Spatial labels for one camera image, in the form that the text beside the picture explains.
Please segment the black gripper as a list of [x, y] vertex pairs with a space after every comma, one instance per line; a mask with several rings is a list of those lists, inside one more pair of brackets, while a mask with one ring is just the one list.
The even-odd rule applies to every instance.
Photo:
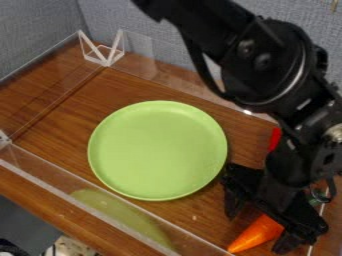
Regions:
[[329, 225], [310, 205], [304, 190], [281, 184], [268, 171], [229, 163], [222, 185], [225, 212], [230, 220], [250, 202], [285, 226], [272, 249], [276, 254], [288, 254], [301, 244], [313, 245], [329, 231]]

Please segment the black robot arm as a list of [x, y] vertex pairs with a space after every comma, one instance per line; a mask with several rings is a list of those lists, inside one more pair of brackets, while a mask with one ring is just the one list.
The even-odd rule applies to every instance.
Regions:
[[213, 93], [281, 126], [264, 168], [226, 167], [228, 216], [253, 203], [285, 228], [273, 246], [280, 255], [316, 243], [329, 225], [309, 203], [312, 186], [342, 176], [342, 94], [326, 79], [326, 50], [296, 24], [256, 15], [234, 0], [133, 2], [177, 27]]

